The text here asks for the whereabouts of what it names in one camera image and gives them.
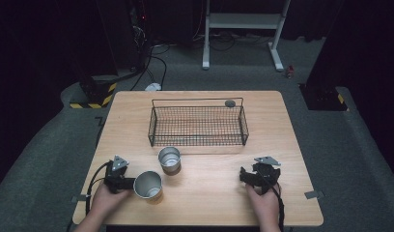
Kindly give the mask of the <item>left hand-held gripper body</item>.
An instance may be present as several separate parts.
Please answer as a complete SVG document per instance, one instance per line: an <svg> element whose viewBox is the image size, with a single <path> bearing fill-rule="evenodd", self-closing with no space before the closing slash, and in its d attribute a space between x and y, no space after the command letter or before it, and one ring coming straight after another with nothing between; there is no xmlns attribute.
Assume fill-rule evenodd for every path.
<svg viewBox="0 0 394 232"><path fill-rule="evenodd" d="M104 183L112 193L127 189L127 186L130 185L128 182L129 178L125 176L127 167L128 161L118 155L107 163Z"/></svg>

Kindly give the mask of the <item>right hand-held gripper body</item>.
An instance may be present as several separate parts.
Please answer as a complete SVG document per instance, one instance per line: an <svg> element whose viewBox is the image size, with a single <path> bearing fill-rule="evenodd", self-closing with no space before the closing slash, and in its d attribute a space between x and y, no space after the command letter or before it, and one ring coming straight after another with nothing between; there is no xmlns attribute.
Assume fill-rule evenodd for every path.
<svg viewBox="0 0 394 232"><path fill-rule="evenodd" d="M266 193L277 184L281 174L279 169L281 163L272 157L260 157L254 160L256 163L253 165L253 171L259 176L262 193Z"/></svg>

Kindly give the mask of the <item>orange paper cup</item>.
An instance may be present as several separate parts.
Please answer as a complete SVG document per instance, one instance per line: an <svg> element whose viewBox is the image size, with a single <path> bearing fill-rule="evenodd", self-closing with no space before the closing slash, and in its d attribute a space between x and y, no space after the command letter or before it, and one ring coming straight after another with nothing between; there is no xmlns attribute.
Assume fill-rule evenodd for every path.
<svg viewBox="0 0 394 232"><path fill-rule="evenodd" d="M134 181L134 192L149 204L158 204L163 199L162 179L154 171L141 173Z"/></svg>

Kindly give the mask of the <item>black wire basket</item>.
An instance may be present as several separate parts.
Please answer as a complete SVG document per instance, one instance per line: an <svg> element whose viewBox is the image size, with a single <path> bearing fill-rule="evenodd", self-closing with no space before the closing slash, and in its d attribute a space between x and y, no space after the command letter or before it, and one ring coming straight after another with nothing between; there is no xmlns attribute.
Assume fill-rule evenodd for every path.
<svg viewBox="0 0 394 232"><path fill-rule="evenodd" d="M236 106L227 107L226 100ZM248 136L243 98L152 100L152 147L244 146Z"/></svg>

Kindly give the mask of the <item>person's left hand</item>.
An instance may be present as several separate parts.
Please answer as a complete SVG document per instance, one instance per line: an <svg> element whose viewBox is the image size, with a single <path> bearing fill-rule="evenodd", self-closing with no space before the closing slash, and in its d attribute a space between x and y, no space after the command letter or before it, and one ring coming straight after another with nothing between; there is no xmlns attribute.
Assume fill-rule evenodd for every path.
<svg viewBox="0 0 394 232"><path fill-rule="evenodd" d="M99 184L88 216L95 222L104 222L131 194L127 189L112 193L107 185Z"/></svg>

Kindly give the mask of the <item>person's right hand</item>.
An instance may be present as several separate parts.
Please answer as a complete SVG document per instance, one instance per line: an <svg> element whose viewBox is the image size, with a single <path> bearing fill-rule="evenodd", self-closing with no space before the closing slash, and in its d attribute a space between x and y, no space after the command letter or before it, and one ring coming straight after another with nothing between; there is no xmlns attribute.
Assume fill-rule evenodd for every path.
<svg viewBox="0 0 394 232"><path fill-rule="evenodd" d="M278 225L279 227L279 201L275 192L270 189L267 193L259 195L257 191L245 185L251 206L260 225Z"/></svg>

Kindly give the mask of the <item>silver cup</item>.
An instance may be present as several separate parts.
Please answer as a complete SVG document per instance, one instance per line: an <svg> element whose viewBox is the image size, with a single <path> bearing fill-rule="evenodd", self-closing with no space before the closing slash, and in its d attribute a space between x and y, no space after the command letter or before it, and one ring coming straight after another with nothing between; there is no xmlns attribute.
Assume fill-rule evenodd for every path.
<svg viewBox="0 0 394 232"><path fill-rule="evenodd" d="M166 174L175 175L181 170L181 153L176 147L162 148L157 158Z"/></svg>

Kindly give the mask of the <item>black base with yellow stripes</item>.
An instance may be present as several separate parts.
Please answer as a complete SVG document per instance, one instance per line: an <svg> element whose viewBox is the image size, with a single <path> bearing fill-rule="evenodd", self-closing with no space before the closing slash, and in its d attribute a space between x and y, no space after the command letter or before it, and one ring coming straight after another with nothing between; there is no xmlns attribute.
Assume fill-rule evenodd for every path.
<svg viewBox="0 0 394 232"><path fill-rule="evenodd" d="M347 111L348 107L343 96L335 89L300 84L299 90L309 110Z"/></svg>
<svg viewBox="0 0 394 232"><path fill-rule="evenodd" d="M104 108L110 103L116 86L116 82L98 83L92 77L84 78L79 82L78 90L70 99L70 107Z"/></svg>

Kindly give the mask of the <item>dark equipment tower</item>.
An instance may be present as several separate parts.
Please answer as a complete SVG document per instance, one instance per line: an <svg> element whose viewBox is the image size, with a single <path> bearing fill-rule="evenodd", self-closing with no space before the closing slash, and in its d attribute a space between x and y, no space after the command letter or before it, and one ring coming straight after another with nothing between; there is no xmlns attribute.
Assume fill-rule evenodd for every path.
<svg viewBox="0 0 394 232"><path fill-rule="evenodd" d="M97 0L97 5L117 71L140 71L146 53L145 30L138 14L140 1Z"/></svg>

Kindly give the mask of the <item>white metal stand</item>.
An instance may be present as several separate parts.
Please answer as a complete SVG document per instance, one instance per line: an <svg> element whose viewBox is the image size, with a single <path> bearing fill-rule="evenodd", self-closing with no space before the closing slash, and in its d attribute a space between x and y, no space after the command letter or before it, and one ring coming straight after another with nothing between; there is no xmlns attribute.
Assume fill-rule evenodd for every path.
<svg viewBox="0 0 394 232"><path fill-rule="evenodd" d="M287 18L288 9L292 0L284 0L282 12L280 14L231 14L212 13L211 0L206 1L205 12L205 34L202 56L202 69L210 68L210 30L211 29L258 29L274 30L274 36L268 49L278 72L284 71L284 66L277 51L280 36Z"/></svg>

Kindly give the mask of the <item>black bracket beside table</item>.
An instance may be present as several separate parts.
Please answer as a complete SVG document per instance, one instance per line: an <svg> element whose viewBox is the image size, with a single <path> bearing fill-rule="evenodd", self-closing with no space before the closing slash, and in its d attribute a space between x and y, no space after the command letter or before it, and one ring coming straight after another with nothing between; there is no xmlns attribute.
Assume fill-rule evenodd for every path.
<svg viewBox="0 0 394 232"><path fill-rule="evenodd" d="M97 138L96 138L96 143L95 143L95 148L97 148L99 145L99 141L100 141L100 137L102 135L103 128L104 128L104 120L103 120L103 117L100 117L100 116L95 117L95 119L98 121L98 133L97 133Z"/></svg>

